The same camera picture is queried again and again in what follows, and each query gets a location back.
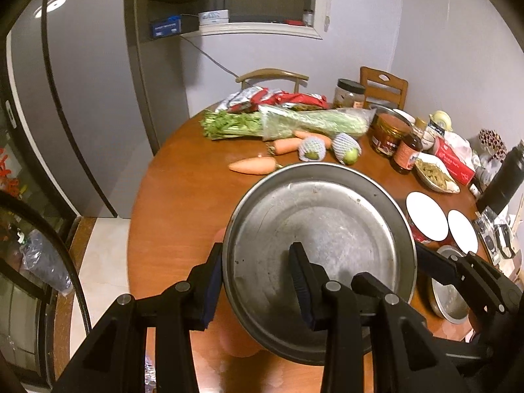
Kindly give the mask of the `wooden chair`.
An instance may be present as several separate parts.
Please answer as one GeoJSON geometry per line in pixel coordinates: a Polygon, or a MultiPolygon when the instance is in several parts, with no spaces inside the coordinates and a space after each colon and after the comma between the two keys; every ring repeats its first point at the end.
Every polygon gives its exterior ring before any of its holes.
{"type": "Polygon", "coordinates": [[[408,81],[383,70],[360,67],[360,84],[365,88],[364,104],[403,109],[408,94],[408,81]]]}
{"type": "Polygon", "coordinates": [[[306,84],[309,81],[308,75],[298,74],[279,68],[261,68],[248,72],[236,77],[235,82],[241,85],[244,90],[248,87],[249,81],[270,81],[270,80],[288,80],[294,83],[294,93],[299,92],[301,84],[306,84]]]}

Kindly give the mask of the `right netted green fruit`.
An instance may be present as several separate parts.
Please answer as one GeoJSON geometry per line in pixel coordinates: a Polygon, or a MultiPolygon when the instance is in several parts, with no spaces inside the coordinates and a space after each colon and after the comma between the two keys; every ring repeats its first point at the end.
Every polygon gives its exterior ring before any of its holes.
{"type": "Polygon", "coordinates": [[[358,142],[344,132],[334,136],[331,149],[336,159],[344,165],[355,164],[362,154],[362,148],[358,142]]]}

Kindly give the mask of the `orange bear-shaped plate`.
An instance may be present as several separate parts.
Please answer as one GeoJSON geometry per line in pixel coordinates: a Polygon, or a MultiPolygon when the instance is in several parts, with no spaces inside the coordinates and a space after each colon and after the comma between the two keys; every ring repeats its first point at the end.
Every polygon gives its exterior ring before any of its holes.
{"type": "Polygon", "coordinates": [[[217,323],[219,342],[228,355],[250,358],[263,349],[236,318],[225,291],[220,292],[214,321],[217,323]]]}

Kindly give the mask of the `white dish with food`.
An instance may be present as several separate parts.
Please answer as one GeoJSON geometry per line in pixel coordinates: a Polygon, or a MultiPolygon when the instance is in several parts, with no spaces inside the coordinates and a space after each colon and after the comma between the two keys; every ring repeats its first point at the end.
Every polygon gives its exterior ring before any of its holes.
{"type": "Polygon", "coordinates": [[[435,155],[420,153],[415,162],[420,179],[433,191],[441,194],[459,194],[460,187],[452,179],[443,161],[435,155]]]}

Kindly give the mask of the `wooden chair back centre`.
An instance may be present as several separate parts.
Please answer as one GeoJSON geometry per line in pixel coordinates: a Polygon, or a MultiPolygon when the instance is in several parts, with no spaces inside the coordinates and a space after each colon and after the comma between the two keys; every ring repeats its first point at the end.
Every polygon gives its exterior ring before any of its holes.
{"type": "Polygon", "coordinates": [[[249,81],[270,81],[270,80],[288,80],[294,83],[294,93],[299,92],[301,84],[306,84],[309,81],[308,75],[298,74],[279,68],[261,68],[248,72],[236,77],[235,82],[241,85],[244,90],[248,87],[249,81]]]}

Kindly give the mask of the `brown sauce bottle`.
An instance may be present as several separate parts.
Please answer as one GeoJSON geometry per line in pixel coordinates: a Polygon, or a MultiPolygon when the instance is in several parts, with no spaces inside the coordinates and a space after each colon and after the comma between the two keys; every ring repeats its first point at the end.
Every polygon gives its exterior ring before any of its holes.
{"type": "Polygon", "coordinates": [[[412,171],[418,155],[422,152],[422,139],[426,122],[417,118],[410,133],[399,143],[395,154],[390,160],[392,168],[400,174],[408,174],[412,171]]]}

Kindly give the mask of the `bundle of straws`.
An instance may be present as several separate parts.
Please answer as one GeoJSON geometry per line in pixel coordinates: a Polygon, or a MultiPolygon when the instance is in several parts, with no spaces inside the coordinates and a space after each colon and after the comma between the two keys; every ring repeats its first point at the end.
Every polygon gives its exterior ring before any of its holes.
{"type": "Polygon", "coordinates": [[[507,146],[504,140],[495,130],[481,129],[478,134],[482,148],[487,151],[491,158],[503,161],[507,154],[507,146]]]}

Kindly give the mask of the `white box on sill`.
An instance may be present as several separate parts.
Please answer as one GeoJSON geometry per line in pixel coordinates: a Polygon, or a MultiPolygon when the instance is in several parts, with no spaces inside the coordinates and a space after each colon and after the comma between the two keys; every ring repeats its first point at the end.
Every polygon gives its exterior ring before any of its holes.
{"type": "Polygon", "coordinates": [[[226,24],[229,22],[229,11],[227,9],[202,11],[198,14],[201,27],[215,24],[226,24]]]}

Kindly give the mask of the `small white jar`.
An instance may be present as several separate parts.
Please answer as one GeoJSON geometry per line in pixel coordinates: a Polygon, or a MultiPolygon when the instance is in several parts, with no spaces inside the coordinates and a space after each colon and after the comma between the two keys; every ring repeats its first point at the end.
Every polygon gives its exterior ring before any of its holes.
{"type": "Polygon", "coordinates": [[[424,152],[429,151],[434,146],[435,136],[433,135],[433,133],[434,131],[431,127],[429,126],[425,127],[424,134],[421,139],[424,152]]]}

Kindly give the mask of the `steel bowl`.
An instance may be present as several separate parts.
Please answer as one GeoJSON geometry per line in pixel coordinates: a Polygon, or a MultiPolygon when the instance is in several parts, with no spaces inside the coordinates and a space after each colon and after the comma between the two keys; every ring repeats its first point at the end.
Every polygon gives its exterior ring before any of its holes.
{"type": "Polygon", "coordinates": [[[444,286],[437,280],[428,279],[428,299],[433,312],[454,325],[467,321],[469,307],[453,285],[444,286]]]}

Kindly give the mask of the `back carrot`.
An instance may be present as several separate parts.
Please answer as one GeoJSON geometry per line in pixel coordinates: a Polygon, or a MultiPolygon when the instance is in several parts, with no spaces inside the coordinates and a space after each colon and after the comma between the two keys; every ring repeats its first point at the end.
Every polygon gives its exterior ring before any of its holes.
{"type": "Polygon", "coordinates": [[[310,132],[310,131],[304,131],[304,130],[294,130],[293,135],[296,138],[299,139],[308,139],[308,138],[316,138],[321,139],[323,144],[325,145],[326,149],[331,148],[332,141],[329,137],[322,135],[320,133],[310,132]]]}

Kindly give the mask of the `blue box on shelf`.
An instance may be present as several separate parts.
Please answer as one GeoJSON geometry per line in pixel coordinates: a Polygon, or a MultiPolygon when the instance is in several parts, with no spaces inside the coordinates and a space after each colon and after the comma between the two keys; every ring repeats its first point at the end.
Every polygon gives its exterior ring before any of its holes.
{"type": "Polygon", "coordinates": [[[163,20],[152,21],[150,30],[152,39],[180,35],[182,33],[182,18],[179,15],[174,15],[163,20]]]}

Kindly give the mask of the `chili sauce jar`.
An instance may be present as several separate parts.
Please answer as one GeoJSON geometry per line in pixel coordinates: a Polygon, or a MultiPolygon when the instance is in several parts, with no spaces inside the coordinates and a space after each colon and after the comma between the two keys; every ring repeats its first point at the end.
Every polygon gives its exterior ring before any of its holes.
{"type": "Polygon", "coordinates": [[[378,154],[390,158],[410,130],[411,124],[398,116],[389,113],[378,114],[372,125],[371,147],[378,154]]]}

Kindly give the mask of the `round metal pan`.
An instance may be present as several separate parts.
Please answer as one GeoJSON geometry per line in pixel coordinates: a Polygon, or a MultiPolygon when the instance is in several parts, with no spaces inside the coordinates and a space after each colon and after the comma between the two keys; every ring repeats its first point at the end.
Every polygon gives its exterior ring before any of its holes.
{"type": "Polygon", "coordinates": [[[357,170],[296,163],[259,180],[227,226],[223,279],[234,315],[248,334],[281,358],[322,365],[326,334],[300,314],[288,265],[303,245],[310,262],[349,286],[369,272],[409,302],[417,283],[415,242],[396,200],[357,170]]]}

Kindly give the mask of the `netted green fruit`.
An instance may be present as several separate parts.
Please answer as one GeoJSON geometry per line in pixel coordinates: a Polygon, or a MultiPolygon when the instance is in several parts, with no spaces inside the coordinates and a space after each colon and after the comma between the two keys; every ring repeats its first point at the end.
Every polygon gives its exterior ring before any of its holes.
{"type": "Polygon", "coordinates": [[[362,148],[358,142],[344,132],[334,136],[331,149],[336,159],[344,165],[355,164],[362,154],[362,148]]]}
{"type": "Polygon", "coordinates": [[[299,160],[322,161],[326,155],[326,147],[323,140],[316,137],[308,137],[300,142],[297,152],[299,160]]]}

